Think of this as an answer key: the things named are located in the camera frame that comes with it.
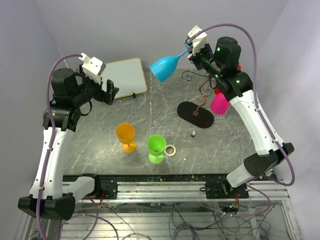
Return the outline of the green plastic wine glass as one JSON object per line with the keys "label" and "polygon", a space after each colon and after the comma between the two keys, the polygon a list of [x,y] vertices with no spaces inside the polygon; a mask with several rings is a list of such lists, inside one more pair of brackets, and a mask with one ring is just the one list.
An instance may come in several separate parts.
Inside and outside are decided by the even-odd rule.
{"label": "green plastic wine glass", "polygon": [[147,147],[149,151],[148,158],[151,163],[159,164],[163,161],[166,146],[167,142],[163,136],[155,134],[149,137]]}

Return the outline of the orange plastic wine glass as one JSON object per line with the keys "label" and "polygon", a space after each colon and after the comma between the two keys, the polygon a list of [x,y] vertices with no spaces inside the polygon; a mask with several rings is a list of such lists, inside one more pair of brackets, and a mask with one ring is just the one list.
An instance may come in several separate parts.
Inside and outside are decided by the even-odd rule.
{"label": "orange plastic wine glass", "polygon": [[137,144],[135,142],[135,129],[129,123],[121,123],[116,128],[116,135],[122,144],[122,150],[125,153],[135,151]]}

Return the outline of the magenta plastic wine glass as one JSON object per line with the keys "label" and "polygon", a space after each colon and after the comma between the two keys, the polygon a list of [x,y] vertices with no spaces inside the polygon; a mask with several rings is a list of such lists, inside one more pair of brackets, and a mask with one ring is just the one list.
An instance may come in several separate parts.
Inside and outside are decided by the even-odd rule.
{"label": "magenta plastic wine glass", "polygon": [[210,109],[213,113],[217,115],[224,115],[228,111],[230,105],[230,102],[227,101],[225,96],[222,93],[218,93],[213,98],[210,104]]}

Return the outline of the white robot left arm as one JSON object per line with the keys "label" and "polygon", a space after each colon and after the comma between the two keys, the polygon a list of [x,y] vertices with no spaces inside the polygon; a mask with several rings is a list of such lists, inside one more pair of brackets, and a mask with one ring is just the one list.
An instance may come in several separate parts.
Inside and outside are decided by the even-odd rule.
{"label": "white robot left arm", "polygon": [[49,86],[52,100],[43,113],[43,147],[39,167],[28,196],[21,197],[18,208],[32,217],[69,220],[78,201],[102,193],[98,174],[83,173],[68,186],[63,186],[64,168],[70,143],[76,132],[81,106],[92,100],[110,105],[119,88],[110,79],[101,83],[89,78],[84,69],[52,71]]}

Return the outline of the blue plastic wine glass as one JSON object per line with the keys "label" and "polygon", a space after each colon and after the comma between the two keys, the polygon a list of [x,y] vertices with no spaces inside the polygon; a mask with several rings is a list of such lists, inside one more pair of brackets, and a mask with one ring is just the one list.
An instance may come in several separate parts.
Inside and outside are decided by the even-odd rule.
{"label": "blue plastic wine glass", "polygon": [[151,73],[155,76],[155,78],[159,82],[164,82],[167,80],[176,70],[180,58],[185,55],[189,48],[190,44],[184,43],[186,49],[180,53],[179,55],[171,55],[163,57],[159,60],[157,60],[155,63],[153,63],[149,68]]}

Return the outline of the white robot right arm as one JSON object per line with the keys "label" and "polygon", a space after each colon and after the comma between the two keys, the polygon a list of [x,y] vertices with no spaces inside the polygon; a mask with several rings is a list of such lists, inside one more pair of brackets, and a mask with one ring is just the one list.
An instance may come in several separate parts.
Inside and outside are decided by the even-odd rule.
{"label": "white robot right arm", "polygon": [[255,153],[230,172],[220,186],[226,198],[238,192],[238,186],[262,176],[271,168],[288,160],[293,153],[292,143],[285,143],[270,124],[253,91],[249,75],[239,68],[241,47],[231,37],[221,37],[212,50],[206,39],[187,39],[188,59],[198,70],[205,70],[216,81],[226,101],[236,110],[246,126],[255,147]]}

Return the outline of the red plastic wine glass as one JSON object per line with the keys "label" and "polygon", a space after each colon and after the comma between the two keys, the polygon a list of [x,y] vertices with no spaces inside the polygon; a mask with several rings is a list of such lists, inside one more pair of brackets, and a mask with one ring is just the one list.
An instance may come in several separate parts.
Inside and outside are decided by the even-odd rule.
{"label": "red plastic wine glass", "polygon": [[242,67],[238,64],[236,68],[227,68],[226,65],[222,65],[219,72],[215,75],[216,87],[214,92],[235,92],[240,93],[237,83],[237,74],[242,71]]}

